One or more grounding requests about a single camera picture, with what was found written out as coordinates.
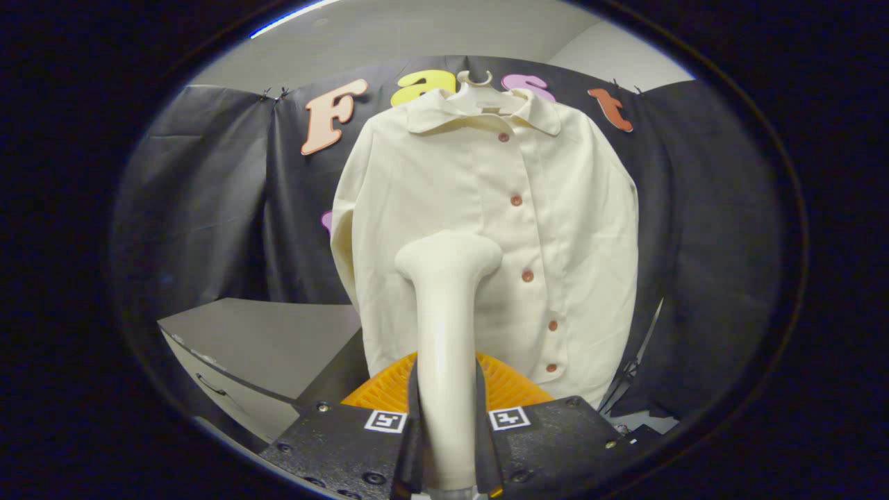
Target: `hanger hook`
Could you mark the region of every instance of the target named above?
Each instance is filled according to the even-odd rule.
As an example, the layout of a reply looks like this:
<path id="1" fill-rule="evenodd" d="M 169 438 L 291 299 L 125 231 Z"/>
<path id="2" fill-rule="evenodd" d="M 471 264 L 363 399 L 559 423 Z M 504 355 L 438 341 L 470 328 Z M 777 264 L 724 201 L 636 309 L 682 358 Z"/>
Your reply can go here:
<path id="1" fill-rule="evenodd" d="M 484 82 L 473 82 L 472 80 L 469 79 L 469 71 L 468 70 L 461 71 L 460 73 L 457 73 L 457 81 L 462 84 L 472 85 L 475 87 L 482 87 L 485 85 L 490 85 L 491 82 L 494 80 L 494 76 L 491 74 L 491 71 L 485 71 L 485 73 L 487 73 L 488 78 Z"/>

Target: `yellow letter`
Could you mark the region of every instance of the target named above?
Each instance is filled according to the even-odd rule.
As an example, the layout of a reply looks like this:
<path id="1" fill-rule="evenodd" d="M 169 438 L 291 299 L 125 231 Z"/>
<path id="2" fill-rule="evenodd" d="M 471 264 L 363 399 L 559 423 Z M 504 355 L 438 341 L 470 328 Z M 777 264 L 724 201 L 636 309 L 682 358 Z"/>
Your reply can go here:
<path id="1" fill-rule="evenodd" d="M 425 83 L 417 83 L 420 80 L 426 80 Z M 457 92 L 457 77 L 453 73 L 442 71 L 441 69 L 427 69 L 425 71 L 417 71 L 410 75 L 404 75 L 398 80 L 398 86 L 404 87 L 400 91 L 392 95 L 392 107 L 413 101 L 420 97 L 420 94 L 428 92 L 432 89 L 441 88 L 451 92 Z"/>
<path id="2" fill-rule="evenodd" d="M 340 139 L 342 132 L 333 129 L 333 119 L 340 120 L 344 124 L 352 118 L 352 110 L 355 101 L 349 94 L 360 95 L 367 90 L 367 82 L 357 79 L 354 82 L 333 89 L 328 93 L 322 93 L 315 99 L 306 103 L 308 109 L 308 138 L 302 145 L 302 154 L 310 155 L 324 149 Z M 336 98 L 342 96 L 340 102 L 333 105 Z"/>

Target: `cable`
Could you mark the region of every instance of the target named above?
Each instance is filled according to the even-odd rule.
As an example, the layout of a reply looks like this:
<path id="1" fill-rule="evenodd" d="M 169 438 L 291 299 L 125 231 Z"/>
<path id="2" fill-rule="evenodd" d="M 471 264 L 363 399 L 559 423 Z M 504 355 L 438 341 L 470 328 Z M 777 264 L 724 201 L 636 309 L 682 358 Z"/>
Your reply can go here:
<path id="1" fill-rule="evenodd" d="M 608 405 L 608 401 L 611 401 L 611 398 L 614 397 L 614 394 L 617 392 L 618 389 L 620 389 L 621 384 L 622 384 L 623 382 L 625 382 L 625 381 L 628 380 L 628 378 L 627 378 L 628 376 L 629 376 L 629 380 L 633 380 L 633 376 L 634 376 L 634 375 L 631 375 L 630 372 L 631 372 L 631 371 L 634 371 L 634 372 L 635 372 L 635 371 L 636 371 L 636 368 L 637 368 L 638 366 L 639 366 L 639 361 L 638 361 L 638 359 L 633 358 L 633 360 L 630 361 L 629 364 L 626 365 L 626 366 L 621 370 L 621 372 L 617 375 L 617 383 L 614 385 L 614 390 L 613 390 L 612 393 L 608 396 L 608 398 L 605 399 L 605 402 L 602 403 L 602 406 L 601 406 L 600 408 L 605 408 L 605 406 Z M 607 412 L 607 411 L 603 411 L 602 409 L 600 409 L 600 410 L 599 410 L 599 413 L 602 414 L 602 415 L 605 415 L 605 414 L 607 414 L 608 412 Z"/>

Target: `orange letter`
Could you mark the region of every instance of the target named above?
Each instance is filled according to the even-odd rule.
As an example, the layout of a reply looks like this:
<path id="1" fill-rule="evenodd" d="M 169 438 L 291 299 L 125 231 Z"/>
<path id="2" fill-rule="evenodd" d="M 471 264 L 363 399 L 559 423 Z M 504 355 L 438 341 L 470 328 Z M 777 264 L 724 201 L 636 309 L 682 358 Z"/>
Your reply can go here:
<path id="1" fill-rule="evenodd" d="M 367 90 L 367 82 L 357 79 L 354 82 L 322 93 L 315 99 L 306 103 L 308 109 L 308 138 L 302 145 L 302 154 L 310 155 L 324 149 L 340 139 L 342 132 L 333 129 L 333 119 L 340 120 L 341 124 L 352 118 L 352 109 L 355 101 L 349 94 L 360 95 Z M 336 106 L 333 102 L 342 96 Z"/>
<path id="2" fill-rule="evenodd" d="M 404 87 L 392 95 L 392 107 L 413 101 L 434 88 L 442 88 L 451 92 L 457 92 L 457 77 L 453 73 L 441 69 L 427 69 L 417 71 L 410 75 L 404 75 L 398 80 L 398 86 Z"/>
<path id="3" fill-rule="evenodd" d="M 599 101 L 602 112 L 605 113 L 605 117 L 608 118 L 612 125 L 624 132 L 633 132 L 633 124 L 623 119 L 621 112 L 618 111 L 618 109 L 623 109 L 620 101 L 614 99 L 605 89 L 592 89 L 588 90 L 587 93 Z"/>

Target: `white wall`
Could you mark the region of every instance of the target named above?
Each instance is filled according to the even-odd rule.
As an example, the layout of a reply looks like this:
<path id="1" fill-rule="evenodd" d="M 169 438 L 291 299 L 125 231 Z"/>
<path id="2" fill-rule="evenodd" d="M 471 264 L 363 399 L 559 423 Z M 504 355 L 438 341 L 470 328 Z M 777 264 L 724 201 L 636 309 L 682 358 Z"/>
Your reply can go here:
<path id="1" fill-rule="evenodd" d="M 598 21 L 559 0 L 340 0 L 244 40 L 191 84 L 279 91 L 387 60 L 434 55 L 546 62 Z"/>
<path id="2" fill-rule="evenodd" d="M 546 62 L 609 82 L 617 79 L 629 90 L 694 80 L 658 49 L 606 20 L 587 28 Z"/>

